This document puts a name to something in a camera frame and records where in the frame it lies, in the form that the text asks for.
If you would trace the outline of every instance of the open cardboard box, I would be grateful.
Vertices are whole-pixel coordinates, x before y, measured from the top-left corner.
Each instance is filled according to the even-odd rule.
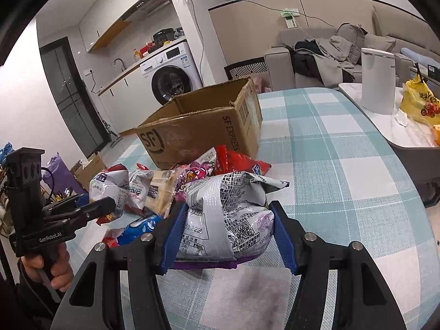
[[[254,83],[248,78],[176,96],[136,133],[156,166],[168,170],[223,144],[255,158],[261,121]]]
[[[78,162],[70,170],[75,175],[77,181],[87,190],[87,192],[89,191],[89,184],[92,178],[106,168],[99,155],[93,154],[91,157],[89,157],[89,161],[89,164],[87,164],[85,168],[83,168]]]

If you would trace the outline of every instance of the blue snack bag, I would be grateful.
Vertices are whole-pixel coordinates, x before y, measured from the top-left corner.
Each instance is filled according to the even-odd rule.
[[[144,233],[150,233],[153,231],[157,223],[162,220],[162,217],[155,213],[149,213],[144,217],[131,222],[117,238],[117,243],[120,246],[133,242],[136,238]]]

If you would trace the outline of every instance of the washing machine door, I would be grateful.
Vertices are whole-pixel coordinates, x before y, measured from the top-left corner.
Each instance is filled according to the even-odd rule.
[[[166,66],[153,75],[151,89],[157,101],[164,105],[177,95],[191,92],[191,80],[182,68]]]

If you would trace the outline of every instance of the ceiling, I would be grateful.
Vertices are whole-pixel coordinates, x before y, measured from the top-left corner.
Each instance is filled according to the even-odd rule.
[[[37,14],[38,37],[76,26],[96,0],[49,0]]]

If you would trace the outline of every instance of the metal screw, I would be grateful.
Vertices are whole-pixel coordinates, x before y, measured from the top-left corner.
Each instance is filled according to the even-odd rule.
[[[364,248],[364,246],[362,245],[361,242],[353,242],[351,244],[351,246],[353,247],[353,249],[355,249],[357,251],[360,251],[360,250],[362,250],[362,248]]]
[[[144,233],[140,236],[140,240],[142,242],[149,242],[153,239],[153,235],[151,233]]]
[[[313,242],[313,241],[316,241],[316,234],[314,234],[313,232],[307,232],[305,235],[304,235],[304,238],[305,239],[307,239],[308,241],[310,241],[310,242]]]
[[[99,242],[95,244],[95,251],[100,252],[106,248],[106,244],[104,242]]]

